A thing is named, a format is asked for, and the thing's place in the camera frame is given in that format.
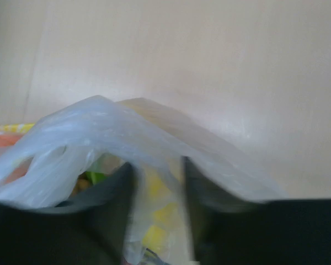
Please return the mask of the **clear plastic bag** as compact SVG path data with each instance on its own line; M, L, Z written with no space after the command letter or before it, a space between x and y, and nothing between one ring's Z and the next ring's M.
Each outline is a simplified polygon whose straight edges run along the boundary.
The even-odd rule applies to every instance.
M96 161L111 174L124 163L136 169L136 195L127 223L123 255L132 264L146 254L143 237L151 224L146 168L156 170L179 204L180 235L171 264L189 264L182 158L196 162L220 187L259 202L283 198L284 191L235 146L185 114L142 98L112 102L94 96L39 120L0 156L0 202L27 209L56 205L69 197L78 176ZM5 184L19 162L32 159L27 173Z

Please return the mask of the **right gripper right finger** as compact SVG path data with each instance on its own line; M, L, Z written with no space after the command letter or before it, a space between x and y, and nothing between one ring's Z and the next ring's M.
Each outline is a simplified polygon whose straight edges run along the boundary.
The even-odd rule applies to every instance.
M200 264L331 264L331 199L244 200L183 159Z

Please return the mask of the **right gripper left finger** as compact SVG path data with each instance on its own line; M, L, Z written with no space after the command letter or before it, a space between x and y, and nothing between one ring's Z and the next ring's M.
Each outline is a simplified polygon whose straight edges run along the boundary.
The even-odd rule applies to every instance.
M134 190L126 163L54 206L0 202L0 264L123 264Z

